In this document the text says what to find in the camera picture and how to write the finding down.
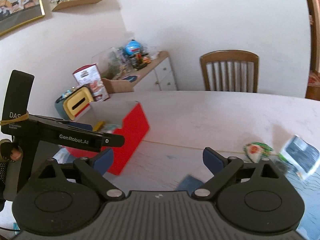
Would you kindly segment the gloved left hand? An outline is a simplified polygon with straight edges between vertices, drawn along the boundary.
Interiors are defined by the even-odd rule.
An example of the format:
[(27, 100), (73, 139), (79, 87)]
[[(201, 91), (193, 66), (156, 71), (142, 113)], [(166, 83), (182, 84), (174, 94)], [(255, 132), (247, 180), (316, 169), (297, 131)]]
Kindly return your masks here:
[(23, 151), (17, 143), (9, 139), (1, 140), (1, 182), (5, 183), (9, 163), (20, 160), (22, 156)]

